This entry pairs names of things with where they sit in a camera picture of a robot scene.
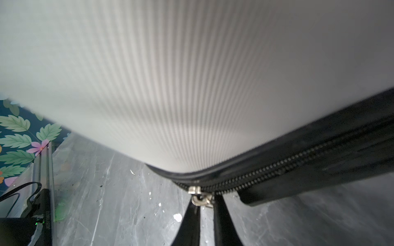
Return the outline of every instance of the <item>black device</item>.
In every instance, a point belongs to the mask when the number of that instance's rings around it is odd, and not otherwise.
[[[18,190],[37,183],[39,186],[33,195],[37,194],[31,202],[27,200],[28,207],[20,218],[0,218],[0,245],[10,246],[51,246],[52,245],[52,215],[50,204],[50,191],[41,189],[38,182],[29,182],[21,185],[0,197],[0,201],[11,197]]]

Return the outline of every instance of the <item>black cable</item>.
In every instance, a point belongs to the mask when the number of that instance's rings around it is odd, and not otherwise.
[[[10,195],[10,196],[8,197],[8,198],[10,198],[10,197],[16,196],[16,195],[18,195],[18,197],[17,197],[17,199],[15,200],[14,204],[12,204],[11,208],[9,209],[9,211],[8,211],[8,213],[7,213],[7,215],[6,215],[6,218],[8,217],[9,213],[11,213],[11,210],[14,208],[15,204],[16,204],[17,201],[19,200],[20,193],[15,193],[15,194],[12,194],[12,195]]]
[[[43,185],[42,185],[40,182],[28,182],[28,183],[26,183],[26,184],[23,184],[23,185],[21,185],[21,186],[18,186],[17,188],[15,188],[15,189],[13,189],[13,190],[10,190],[9,192],[7,192],[7,193],[3,194],[2,196],[0,196],[0,202],[2,202],[2,201],[4,201],[5,199],[9,198],[9,197],[10,197],[12,194],[14,194],[15,192],[17,192],[17,191],[19,191],[19,190],[25,188],[26,186],[32,185],[32,184],[37,184],[38,186],[37,186],[37,189],[35,190],[35,192],[34,192],[31,196],[29,196],[29,198],[28,198],[27,201],[26,201],[28,209],[31,210],[31,208],[32,208],[32,203],[31,203],[30,199],[31,199],[35,194],[37,194],[37,193],[41,190],[41,187],[42,187]]]

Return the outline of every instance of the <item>white debris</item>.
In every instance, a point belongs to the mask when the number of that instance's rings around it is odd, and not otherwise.
[[[174,214],[174,219],[179,223],[182,221],[182,215],[181,214]]]

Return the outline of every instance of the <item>black zipper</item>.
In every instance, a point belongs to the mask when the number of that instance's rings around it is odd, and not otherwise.
[[[213,185],[204,186],[199,184],[203,192],[222,195],[229,192],[241,191],[252,185],[259,184],[285,173],[291,172],[298,167],[313,164],[316,159],[329,156],[332,153],[344,151],[351,146],[370,141],[371,137],[385,126],[394,126],[393,117],[388,117],[378,122],[370,123],[359,129],[347,132],[341,136],[330,139],[311,148],[299,151],[291,156],[279,159],[270,164],[262,163],[260,168],[253,171],[227,178]],[[188,190],[191,185],[175,182],[179,187]]]

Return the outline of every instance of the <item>floral wallpaper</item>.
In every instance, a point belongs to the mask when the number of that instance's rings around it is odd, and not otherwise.
[[[58,146],[70,131],[0,94],[0,195],[52,141]]]

